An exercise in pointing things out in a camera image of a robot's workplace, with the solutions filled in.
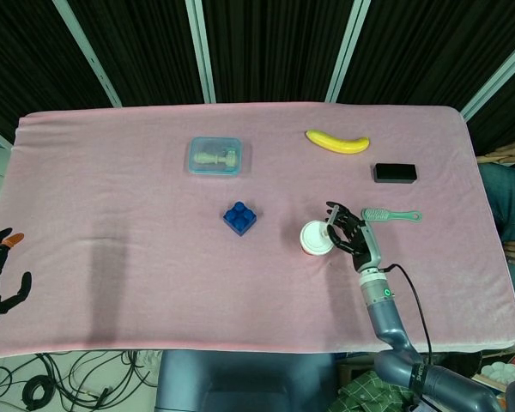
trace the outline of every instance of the plastic container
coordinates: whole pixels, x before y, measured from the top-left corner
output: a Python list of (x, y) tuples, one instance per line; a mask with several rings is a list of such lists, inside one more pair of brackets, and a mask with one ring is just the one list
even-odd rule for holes
[(321, 256), (332, 250), (334, 244), (330, 240), (324, 221), (310, 221), (300, 233), (301, 248), (308, 255)]
[(189, 172), (236, 176), (240, 172), (242, 143), (233, 137), (195, 137), (189, 150)]

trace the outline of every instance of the white paper cup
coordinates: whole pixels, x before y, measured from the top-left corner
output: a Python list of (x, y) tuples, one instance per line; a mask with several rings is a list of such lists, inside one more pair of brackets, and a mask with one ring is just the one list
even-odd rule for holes
[(334, 244), (326, 232), (324, 221), (310, 221), (300, 233), (301, 248), (308, 255), (321, 256), (332, 250)]

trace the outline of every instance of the banana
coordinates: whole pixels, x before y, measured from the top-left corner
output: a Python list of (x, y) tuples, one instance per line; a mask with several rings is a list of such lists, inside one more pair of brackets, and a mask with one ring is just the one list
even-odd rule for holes
[(366, 150), (370, 144), (368, 137), (361, 137), (356, 140), (342, 140), (333, 137), (328, 133), (320, 130), (308, 130), (306, 132), (307, 138), (321, 148), (326, 148), (336, 153), (353, 154)]

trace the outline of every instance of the jeans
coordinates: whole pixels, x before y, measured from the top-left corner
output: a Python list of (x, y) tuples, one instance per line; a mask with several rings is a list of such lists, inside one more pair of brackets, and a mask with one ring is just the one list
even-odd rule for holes
[[(515, 169), (489, 163), (479, 171), (501, 241), (515, 240)], [(515, 289), (515, 264), (508, 267)]]

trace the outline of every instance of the blue building block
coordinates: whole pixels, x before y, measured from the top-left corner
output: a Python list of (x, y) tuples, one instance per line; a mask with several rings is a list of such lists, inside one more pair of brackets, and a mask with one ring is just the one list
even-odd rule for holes
[(256, 221), (256, 214), (252, 212), (251, 209), (248, 209), (242, 202), (237, 202), (234, 204), (233, 208), (228, 210), (223, 216), (223, 220), (239, 236), (242, 236)]

